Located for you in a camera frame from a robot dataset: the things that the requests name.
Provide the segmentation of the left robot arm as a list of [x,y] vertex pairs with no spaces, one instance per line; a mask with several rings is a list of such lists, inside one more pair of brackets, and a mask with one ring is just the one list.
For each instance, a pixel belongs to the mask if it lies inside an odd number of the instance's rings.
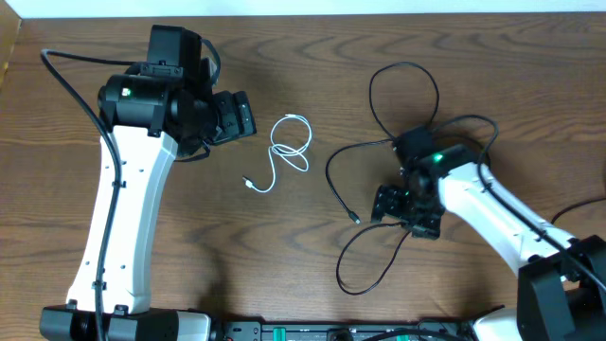
[[151,257],[171,166],[253,135],[244,92],[215,92],[220,57],[183,27],[155,25],[147,58],[127,62],[87,107],[100,134],[98,194],[83,258],[64,304],[43,309],[48,340],[199,340],[221,325],[192,310],[151,306]]

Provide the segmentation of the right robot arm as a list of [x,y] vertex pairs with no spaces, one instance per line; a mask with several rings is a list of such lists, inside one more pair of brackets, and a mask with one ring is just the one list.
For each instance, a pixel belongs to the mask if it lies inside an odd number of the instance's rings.
[[435,240],[453,213],[505,261],[518,280],[517,306],[475,319],[477,340],[602,340],[605,242],[579,240],[505,189],[463,144],[440,148],[418,127],[392,141],[403,187],[381,186],[371,214],[388,216],[417,238]]

